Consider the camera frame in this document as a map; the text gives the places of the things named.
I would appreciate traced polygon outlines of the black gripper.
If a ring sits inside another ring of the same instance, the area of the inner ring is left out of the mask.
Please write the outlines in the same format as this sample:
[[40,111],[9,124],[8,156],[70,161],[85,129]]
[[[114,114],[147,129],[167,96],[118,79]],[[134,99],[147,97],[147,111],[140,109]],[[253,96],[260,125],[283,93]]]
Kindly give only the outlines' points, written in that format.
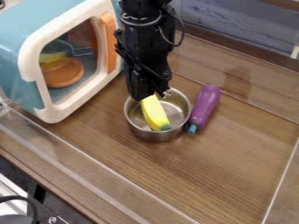
[[130,98],[171,95],[168,85],[172,72],[168,54],[175,43],[176,16],[156,14],[151,17],[120,15],[121,28],[114,31],[116,52],[124,61],[125,85]]

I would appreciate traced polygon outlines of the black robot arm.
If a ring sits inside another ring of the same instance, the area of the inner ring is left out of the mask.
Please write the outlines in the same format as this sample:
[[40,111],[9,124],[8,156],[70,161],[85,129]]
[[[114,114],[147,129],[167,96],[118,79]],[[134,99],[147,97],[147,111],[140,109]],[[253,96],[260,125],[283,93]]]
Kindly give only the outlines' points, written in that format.
[[181,21],[171,1],[120,0],[114,48],[124,61],[128,93],[137,102],[152,94],[163,98],[171,94],[168,54],[184,38],[175,42],[175,26]]

